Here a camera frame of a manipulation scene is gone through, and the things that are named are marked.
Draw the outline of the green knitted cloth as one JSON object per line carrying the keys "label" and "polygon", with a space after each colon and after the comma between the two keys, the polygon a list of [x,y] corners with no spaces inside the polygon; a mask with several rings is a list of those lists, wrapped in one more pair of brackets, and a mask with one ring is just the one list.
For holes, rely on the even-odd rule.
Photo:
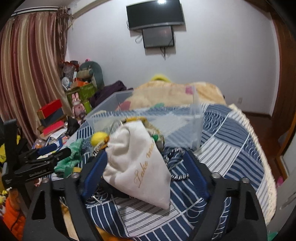
{"label": "green knitted cloth", "polygon": [[54,172],[59,178],[67,178],[72,173],[73,168],[82,160],[83,142],[83,139],[78,139],[68,146],[71,151],[70,156],[59,161],[54,168]]}

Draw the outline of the yellow felt ball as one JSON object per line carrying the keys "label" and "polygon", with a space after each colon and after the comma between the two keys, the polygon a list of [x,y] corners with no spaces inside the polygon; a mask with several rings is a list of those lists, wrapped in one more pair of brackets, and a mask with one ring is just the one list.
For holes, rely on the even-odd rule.
{"label": "yellow felt ball", "polygon": [[104,142],[105,140],[108,140],[109,135],[105,132],[95,132],[90,140],[90,143],[93,147],[97,146],[100,142]]}

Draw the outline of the black chain hat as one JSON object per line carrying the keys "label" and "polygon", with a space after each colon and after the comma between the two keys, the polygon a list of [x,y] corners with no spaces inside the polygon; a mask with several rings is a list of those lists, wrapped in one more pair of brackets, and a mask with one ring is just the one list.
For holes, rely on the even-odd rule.
{"label": "black chain hat", "polygon": [[189,179],[189,174],[184,173],[181,175],[176,175],[172,173],[173,168],[181,163],[185,154],[185,150],[183,148],[164,148],[162,156],[166,167],[168,168],[171,174],[172,181],[184,181]]}

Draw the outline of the white drawstring pouch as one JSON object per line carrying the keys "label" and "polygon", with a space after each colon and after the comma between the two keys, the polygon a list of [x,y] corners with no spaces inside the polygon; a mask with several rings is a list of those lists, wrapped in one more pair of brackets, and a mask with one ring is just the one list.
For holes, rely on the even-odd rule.
{"label": "white drawstring pouch", "polygon": [[121,125],[105,149],[104,180],[117,190],[162,209],[170,206],[171,174],[140,120]]}

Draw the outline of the black plastic bag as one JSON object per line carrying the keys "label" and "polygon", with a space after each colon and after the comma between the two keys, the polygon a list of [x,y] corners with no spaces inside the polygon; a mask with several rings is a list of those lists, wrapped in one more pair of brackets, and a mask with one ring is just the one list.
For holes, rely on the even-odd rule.
{"label": "black plastic bag", "polygon": [[67,131],[65,135],[68,137],[72,136],[79,129],[79,127],[80,124],[78,120],[69,116],[67,121]]}

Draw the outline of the pink bunny doll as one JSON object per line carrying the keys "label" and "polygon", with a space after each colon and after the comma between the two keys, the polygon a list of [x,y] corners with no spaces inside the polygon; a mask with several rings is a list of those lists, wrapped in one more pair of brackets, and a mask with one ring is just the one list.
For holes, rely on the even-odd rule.
{"label": "pink bunny doll", "polygon": [[75,119],[82,121],[86,116],[86,110],[82,104],[78,92],[72,94],[72,113]]}

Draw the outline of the blue white patterned tablecloth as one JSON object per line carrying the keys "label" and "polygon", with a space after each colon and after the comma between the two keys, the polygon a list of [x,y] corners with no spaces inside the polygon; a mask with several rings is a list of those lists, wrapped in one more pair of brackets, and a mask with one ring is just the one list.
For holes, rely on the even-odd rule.
{"label": "blue white patterned tablecloth", "polygon": [[[230,180],[248,178],[269,223],[276,210],[276,187],[270,166],[247,117],[235,106],[205,104],[198,160]],[[186,240],[201,222],[206,201],[192,181],[171,183],[171,205],[163,210],[134,198],[98,190],[86,209],[103,237],[130,240]]]}

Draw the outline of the orange left sleeve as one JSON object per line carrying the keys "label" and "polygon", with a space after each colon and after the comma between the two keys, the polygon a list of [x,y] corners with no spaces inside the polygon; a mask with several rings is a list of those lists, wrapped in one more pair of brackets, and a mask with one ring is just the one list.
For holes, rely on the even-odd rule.
{"label": "orange left sleeve", "polygon": [[23,240],[26,217],[21,210],[19,192],[15,188],[9,190],[3,220],[15,238],[17,240]]}

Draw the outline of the green cardboard box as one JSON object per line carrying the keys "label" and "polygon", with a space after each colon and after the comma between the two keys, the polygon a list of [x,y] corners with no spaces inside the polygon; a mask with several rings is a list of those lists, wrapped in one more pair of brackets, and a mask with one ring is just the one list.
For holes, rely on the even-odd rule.
{"label": "green cardboard box", "polygon": [[70,107],[72,108],[72,94],[78,93],[79,99],[81,102],[84,102],[85,100],[90,99],[95,94],[95,92],[97,92],[97,88],[94,87],[93,84],[89,83],[87,85],[66,91],[66,96]]}

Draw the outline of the clear plastic storage bin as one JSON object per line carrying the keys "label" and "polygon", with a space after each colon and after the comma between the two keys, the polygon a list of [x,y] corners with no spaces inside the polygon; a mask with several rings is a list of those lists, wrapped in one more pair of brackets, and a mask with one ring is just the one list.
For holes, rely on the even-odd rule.
{"label": "clear plastic storage bin", "polygon": [[166,147],[199,149],[204,119],[200,102],[184,106],[120,109],[120,104],[132,92],[126,90],[112,94],[86,116],[93,132],[113,133],[125,119],[143,117],[164,136]]}

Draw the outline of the dark purple clothing pile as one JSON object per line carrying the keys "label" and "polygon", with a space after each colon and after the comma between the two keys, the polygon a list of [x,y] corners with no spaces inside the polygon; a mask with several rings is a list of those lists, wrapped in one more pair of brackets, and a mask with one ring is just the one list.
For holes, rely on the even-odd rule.
{"label": "dark purple clothing pile", "polygon": [[103,87],[101,90],[97,90],[89,100],[90,105],[92,108],[95,108],[112,94],[126,90],[133,90],[133,88],[127,88],[122,81],[118,80],[111,85]]}

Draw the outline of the grey green plush toy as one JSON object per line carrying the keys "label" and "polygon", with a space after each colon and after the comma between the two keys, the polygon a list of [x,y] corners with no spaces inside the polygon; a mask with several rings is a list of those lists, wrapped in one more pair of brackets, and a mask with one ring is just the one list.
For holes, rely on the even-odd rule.
{"label": "grey green plush toy", "polygon": [[76,77],[82,80],[90,80],[96,89],[100,90],[104,87],[102,68],[94,61],[82,63]]}

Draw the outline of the beige patchwork blanket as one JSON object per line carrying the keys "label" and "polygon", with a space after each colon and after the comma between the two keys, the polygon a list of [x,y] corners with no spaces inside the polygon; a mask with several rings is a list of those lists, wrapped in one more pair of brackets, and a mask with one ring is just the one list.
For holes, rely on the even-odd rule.
{"label": "beige patchwork blanket", "polygon": [[132,95],[120,104],[120,109],[184,106],[195,102],[226,104],[221,90],[214,84],[208,82],[176,84],[155,80],[134,89]]}

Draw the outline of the yellow plush toy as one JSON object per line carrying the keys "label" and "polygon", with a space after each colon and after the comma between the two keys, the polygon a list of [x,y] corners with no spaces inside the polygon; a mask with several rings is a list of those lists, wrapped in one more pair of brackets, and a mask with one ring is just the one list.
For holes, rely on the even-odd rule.
{"label": "yellow plush toy", "polygon": [[167,82],[167,83],[171,82],[170,79],[163,74],[154,75],[150,81],[162,81],[162,82]]}

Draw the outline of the striped red beige curtain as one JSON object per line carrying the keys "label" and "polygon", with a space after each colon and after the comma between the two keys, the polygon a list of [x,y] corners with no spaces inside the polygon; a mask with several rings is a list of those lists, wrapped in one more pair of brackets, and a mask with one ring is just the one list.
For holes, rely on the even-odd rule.
{"label": "striped red beige curtain", "polygon": [[1,118],[15,119],[33,144],[39,132],[37,111],[59,99],[64,113],[71,108],[61,83],[70,14],[37,11],[9,18],[1,30]]}

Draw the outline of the black curved television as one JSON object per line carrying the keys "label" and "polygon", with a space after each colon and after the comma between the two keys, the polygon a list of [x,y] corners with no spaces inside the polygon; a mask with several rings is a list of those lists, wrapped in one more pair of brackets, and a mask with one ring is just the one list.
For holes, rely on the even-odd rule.
{"label": "black curved television", "polygon": [[146,1],[126,6],[126,12],[131,30],[185,24],[180,1]]}

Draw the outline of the small black wall monitor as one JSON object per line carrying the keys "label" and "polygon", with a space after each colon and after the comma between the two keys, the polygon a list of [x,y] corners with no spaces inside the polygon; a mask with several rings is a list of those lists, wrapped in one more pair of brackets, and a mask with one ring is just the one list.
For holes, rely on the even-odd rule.
{"label": "small black wall monitor", "polygon": [[144,48],[166,48],[175,45],[174,32],[171,26],[159,26],[142,29]]}

